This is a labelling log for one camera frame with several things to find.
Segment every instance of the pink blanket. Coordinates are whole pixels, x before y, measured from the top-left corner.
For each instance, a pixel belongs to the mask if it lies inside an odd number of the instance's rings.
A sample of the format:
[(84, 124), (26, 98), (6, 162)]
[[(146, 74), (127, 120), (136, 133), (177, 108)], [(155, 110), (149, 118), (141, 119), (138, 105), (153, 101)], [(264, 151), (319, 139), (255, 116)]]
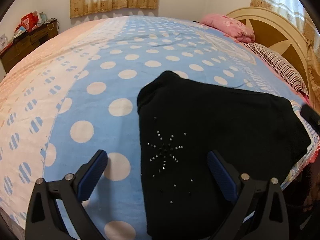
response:
[(228, 16), (216, 13), (208, 14), (201, 20), (201, 23), (218, 29), (240, 42), (256, 42), (253, 30)]

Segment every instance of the striped pillow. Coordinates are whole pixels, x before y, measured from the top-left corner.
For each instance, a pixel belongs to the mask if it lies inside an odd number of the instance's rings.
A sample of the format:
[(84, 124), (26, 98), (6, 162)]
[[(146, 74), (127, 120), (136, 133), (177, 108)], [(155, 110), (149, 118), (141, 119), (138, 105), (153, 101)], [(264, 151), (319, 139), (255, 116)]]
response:
[(242, 43), (268, 63), (294, 90), (308, 94), (307, 86), (299, 72), (279, 53), (258, 43)]

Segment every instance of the black sweater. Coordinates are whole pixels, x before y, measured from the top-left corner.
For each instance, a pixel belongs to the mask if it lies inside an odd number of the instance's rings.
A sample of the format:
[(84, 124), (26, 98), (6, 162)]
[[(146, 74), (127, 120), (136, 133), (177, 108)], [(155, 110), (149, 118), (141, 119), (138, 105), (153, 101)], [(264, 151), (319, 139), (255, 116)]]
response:
[(282, 183), (311, 143), (291, 103), (266, 93), (166, 71), (137, 103), (147, 231), (155, 240), (202, 239), (225, 219), (231, 205), (207, 166), (210, 150), (240, 174)]

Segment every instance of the metal screw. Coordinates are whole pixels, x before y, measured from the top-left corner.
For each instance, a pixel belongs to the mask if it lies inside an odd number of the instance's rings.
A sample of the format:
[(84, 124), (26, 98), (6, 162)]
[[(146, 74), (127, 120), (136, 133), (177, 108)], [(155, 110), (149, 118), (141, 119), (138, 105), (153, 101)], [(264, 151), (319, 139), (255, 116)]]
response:
[(250, 179), (250, 176), (249, 176), (249, 174), (247, 174), (247, 173), (242, 173), (242, 174), (241, 174), (241, 179), (243, 179), (243, 180), (248, 180), (248, 179)]
[(39, 178), (39, 179), (36, 180), (36, 183), (39, 184), (39, 185), (42, 184), (42, 182), (43, 182), (42, 178)]
[(272, 179), (271, 179), (271, 182), (272, 182), (273, 184), (278, 184), (279, 181), (278, 181), (277, 178), (272, 178)]
[(66, 176), (64, 176), (64, 178), (66, 179), (66, 180), (72, 180), (73, 179), (73, 177), (74, 177), (74, 175), (72, 174), (72, 173), (68, 173)]

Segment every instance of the blue gripper pad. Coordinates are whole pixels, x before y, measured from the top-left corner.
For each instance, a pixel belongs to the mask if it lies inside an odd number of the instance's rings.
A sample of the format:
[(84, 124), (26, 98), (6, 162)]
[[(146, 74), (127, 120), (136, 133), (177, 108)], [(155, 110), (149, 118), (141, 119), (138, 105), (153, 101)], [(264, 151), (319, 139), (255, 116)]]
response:
[(76, 172), (74, 183), (79, 201), (82, 202), (89, 199), (107, 164), (107, 153), (103, 150), (98, 150), (88, 163), (79, 168)]
[(216, 151), (215, 153), (212, 151), (208, 153), (207, 162), (225, 199), (233, 204), (236, 203), (240, 189), (239, 174), (236, 169), (231, 164), (226, 163)]

